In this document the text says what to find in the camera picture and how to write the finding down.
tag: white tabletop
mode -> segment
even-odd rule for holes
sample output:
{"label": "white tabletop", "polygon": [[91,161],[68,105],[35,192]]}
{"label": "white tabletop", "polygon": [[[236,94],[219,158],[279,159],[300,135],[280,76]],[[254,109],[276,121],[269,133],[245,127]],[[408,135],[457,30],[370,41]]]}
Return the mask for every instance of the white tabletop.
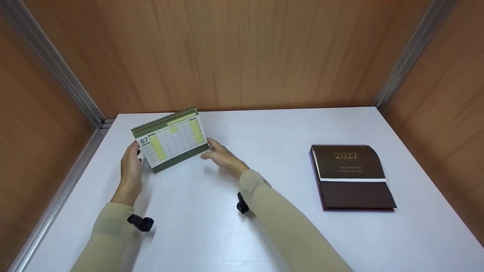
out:
{"label": "white tabletop", "polygon": [[[120,179],[130,129],[166,114],[121,114],[62,208],[28,272],[68,271]],[[374,107],[201,112],[208,136],[259,171],[356,272],[482,271],[484,249]],[[398,209],[323,212],[311,144],[368,144]],[[199,156],[143,177],[135,208],[155,231],[128,249],[124,270],[288,271],[257,224],[236,210],[236,182]]]}

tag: beige sleeve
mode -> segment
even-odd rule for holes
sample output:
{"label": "beige sleeve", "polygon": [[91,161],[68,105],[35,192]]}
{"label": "beige sleeve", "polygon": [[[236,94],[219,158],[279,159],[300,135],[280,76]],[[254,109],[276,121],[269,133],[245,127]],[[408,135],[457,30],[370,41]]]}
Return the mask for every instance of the beige sleeve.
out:
{"label": "beige sleeve", "polygon": [[123,204],[107,203],[97,217],[91,238],[71,272],[118,272],[128,242],[137,231],[127,221],[134,211]]}
{"label": "beige sleeve", "polygon": [[318,229],[254,170],[240,178],[242,196],[292,271],[352,272]]}

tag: yellow highlighted column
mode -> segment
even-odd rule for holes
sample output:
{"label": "yellow highlighted column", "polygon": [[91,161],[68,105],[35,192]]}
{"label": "yellow highlighted column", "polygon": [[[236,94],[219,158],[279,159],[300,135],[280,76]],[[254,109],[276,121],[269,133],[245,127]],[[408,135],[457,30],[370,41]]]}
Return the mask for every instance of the yellow highlighted column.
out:
{"label": "yellow highlighted column", "polygon": [[195,137],[195,142],[197,144],[203,142],[202,132],[200,131],[200,127],[198,126],[198,122],[196,119],[190,120],[190,127],[192,128],[193,136]]}
{"label": "yellow highlighted column", "polygon": [[160,159],[160,161],[163,161],[166,158],[166,154],[165,151],[163,151],[160,140],[158,140],[158,137],[155,134],[149,136],[149,138],[156,154],[158,155],[158,158]]}

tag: black strap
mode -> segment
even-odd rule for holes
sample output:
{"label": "black strap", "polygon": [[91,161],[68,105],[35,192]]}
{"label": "black strap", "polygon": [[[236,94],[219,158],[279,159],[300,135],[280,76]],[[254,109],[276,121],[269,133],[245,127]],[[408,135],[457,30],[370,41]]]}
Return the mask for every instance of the black strap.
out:
{"label": "black strap", "polygon": [[128,223],[135,225],[140,231],[146,232],[151,230],[154,220],[149,217],[142,218],[133,213],[128,217]]}
{"label": "black strap", "polygon": [[241,214],[244,214],[249,211],[249,206],[245,202],[245,200],[242,197],[242,193],[239,192],[237,194],[237,197],[239,198],[239,202],[237,203],[237,209],[241,212]]}

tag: wood grain wall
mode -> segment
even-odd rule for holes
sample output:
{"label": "wood grain wall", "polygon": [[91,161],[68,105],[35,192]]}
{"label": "wood grain wall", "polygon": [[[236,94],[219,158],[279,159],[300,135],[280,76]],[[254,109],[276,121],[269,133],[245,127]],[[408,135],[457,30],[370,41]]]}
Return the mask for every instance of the wood grain wall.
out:
{"label": "wood grain wall", "polygon": [[430,0],[24,0],[109,118],[369,106]]}
{"label": "wood grain wall", "polygon": [[0,14],[0,271],[6,271],[94,132]]}
{"label": "wood grain wall", "polygon": [[484,1],[456,1],[384,110],[484,245]]}

